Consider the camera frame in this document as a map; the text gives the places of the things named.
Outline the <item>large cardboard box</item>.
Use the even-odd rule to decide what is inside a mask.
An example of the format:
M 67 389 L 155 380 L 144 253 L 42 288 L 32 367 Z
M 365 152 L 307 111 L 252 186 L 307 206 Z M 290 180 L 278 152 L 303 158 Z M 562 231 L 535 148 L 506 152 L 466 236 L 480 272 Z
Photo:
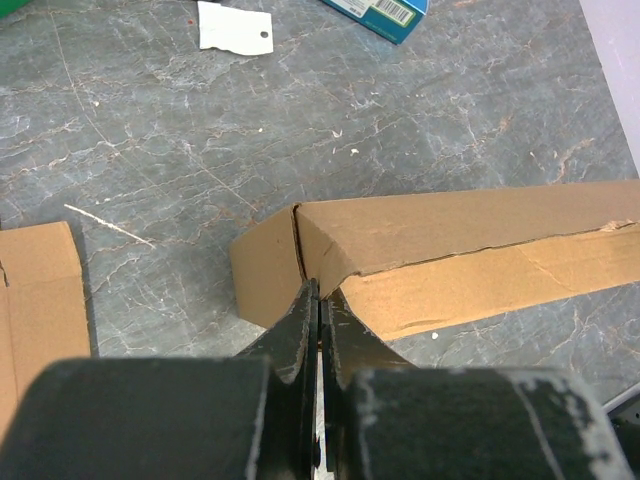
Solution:
M 297 203 L 230 258 L 242 318 L 272 326 L 313 280 L 393 340 L 636 282 L 639 184 Z

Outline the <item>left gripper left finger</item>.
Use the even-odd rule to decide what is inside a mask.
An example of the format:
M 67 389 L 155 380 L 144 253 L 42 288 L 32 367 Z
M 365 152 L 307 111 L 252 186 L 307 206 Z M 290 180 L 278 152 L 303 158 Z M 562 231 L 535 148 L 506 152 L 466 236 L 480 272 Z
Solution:
M 224 358 L 75 358 L 29 386 L 1 445 L 5 479 L 310 479 L 319 296 Z

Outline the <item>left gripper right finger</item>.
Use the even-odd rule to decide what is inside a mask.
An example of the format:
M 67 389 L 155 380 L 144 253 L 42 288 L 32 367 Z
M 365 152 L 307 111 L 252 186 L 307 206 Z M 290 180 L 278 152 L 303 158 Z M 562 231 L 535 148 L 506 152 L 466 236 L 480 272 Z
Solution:
M 320 305 L 326 467 L 338 479 L 631 479 L 635 430 L 552 368 L 420 368 L 334 293 Z

